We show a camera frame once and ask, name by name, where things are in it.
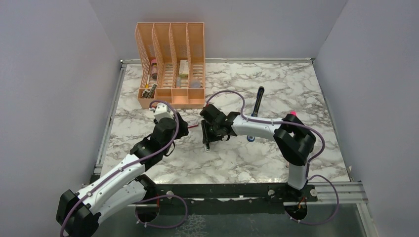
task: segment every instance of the small object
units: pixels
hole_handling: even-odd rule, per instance
[[[153,59],[153,60],[151,60],[151,78],[153,78],[154,80],[156,80],[157,79],[157,73],[158,73],[158,70],[157,70],[157,60],[156,59]]]
[[[270,189],[268,191],[268,196],[273,197],[274,194],[275,194],[275,191],[274,190]]]
[[[315,190],[315,189],[310,190],[310,194],[311,194],[313,197],[317,197],[317,190]]]
[[[200,81],[198,81],[198,80],[196,80],[196,79],[192,79],[192,80],[189,82],[189,87],[190,87],[190,88],[201,88],[202,86],[201,86],[201,82],[200,82]]]
[[[147,88],[147,89],[148,89],[148,85],[150,84],[150,78],[151,78],[151,76],[148,77],[147,83],[145,84],[145,88]]]
[[[257,90],[256,95],[256,103],[254,104],[253,113],[251,114],[252,117],[257,117],[257,113],[259,112],[260,102],[262,101],[263,93],[265,92],[265,88],[263,86],[259,87]],[[253,136],[248,136],[249,142],[254,142]]]
[[[189,78],[189,63],[188,60],[181,60],[179,65],[180,78]]]
[[[176,88],[180,88],[180,77],[176,78]]]
[[[153,86],[150,89],[150,92],[148,93],[147,99],[153,98],[154,91],[156,90],[156,88],[157,88],[157,84],[153,84]]]
[[[197,127],[198,121],[196,119],[188,121],[188,128]]]
[[[166,195],[173,195],[173,192],[172,191],[168,191],[167,193],[166,193]]]
[[[143,93],[141,94],[141,98],[143,98],[143,99],[153,98],[154,91],[156,90],[156,87],[157,87],[157,84],[153,84],[153,86],[151,87],[151,89],[144,90]]]

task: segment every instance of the gray wall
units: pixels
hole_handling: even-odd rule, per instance
[[[89,0],[123,59],[137,22],[205,22],[206,57],[315,57],[346,0]]]
[[[382,237],[417,236],[419,2],[349,0],[315,60]]]
[[[58,236],[93,171],[118,57],[87,0],[0,4],[0,232]]]

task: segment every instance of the marble surface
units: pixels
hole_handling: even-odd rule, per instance
[[[102,175],[153,130],[152,112],[141,109],[137,101],[141,75],[140,64],[128,64]],[[290,111],[296,111],[303,123],[324,136],[326,149],[313,160],[310,175],[322,174],[331,181],[349,181],[311,63],[206,64],[207,98],[220,90],[238,91],[246,99],[245,113],[249,115],[259,86],[265,88],[259,117],[283,118]],[[212,102],[225,114],[239,111],[242,103],[237,95],[227,93],[220,94]],[[200,121],[199,111],[179,110],[186,121]],[[156,183],[286,182],[288,178],[286,161],[276,143],[266,139],[256,138],[250,143],[245,136],[232,137],[227,142],[212,143],[211,151],[205,152],[198,126],[190,129],[189,136],[175,143],[175,151],[146,172]],[[320,139],[317,139],[314,152],[320,147]]]

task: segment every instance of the organizer compartment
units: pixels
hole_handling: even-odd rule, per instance
[[[153,99],[170,102],[178,109],[200,109],[205,103],[205,41],[203,23],[137,23],[135,29],[143,76],[138,101],[148,108]],[[141,98],[156,59],[157,89],[153,98]],[[188,78],[176,87],[180,60],[188,60]]]

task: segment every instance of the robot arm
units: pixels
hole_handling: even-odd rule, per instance
[[[274,124],[276,121],[288,121],[304,125],[295,115],[288,114],[284,119],[258,118],[271,124],[247,121],[239,112],[227,116],[214,105],[208,104],[200,115],[203,129],[203,143],[209,150],[209,143],[222,141],[225,136],[253,136],[275,141],[290,163],[288,185],[301,190],[307,183],[307,157],[313,151],[316,137],[307,129],[287,124]]]
[[[74,237],[92,236],[98,226],[109,216],[136,201],[141,201],[146,190],[140,182],[134,181],[138,176],[168,156],[170,147],[150,159],[136,163],[164,148],[173,138],[176,122],[167,106],[159,103],[154,112],[155,124],[153,133],[134,145],[130,153],[111,171],[92,184],[73,193],[66,191],[60,198],[56,220],[65,225],[68,234]],[[177,113],[179,130],[175,139],[188,135],[188,123]],[[64,220],[70,210],[80,202],[68,221]]]

